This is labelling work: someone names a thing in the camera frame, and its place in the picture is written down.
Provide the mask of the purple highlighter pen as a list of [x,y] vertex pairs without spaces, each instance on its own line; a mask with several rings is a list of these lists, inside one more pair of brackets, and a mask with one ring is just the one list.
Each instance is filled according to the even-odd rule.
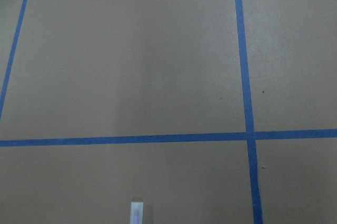
[[132,201],[130,208],[130,224],[143,223],[143,207],[144,203],[140,201]]

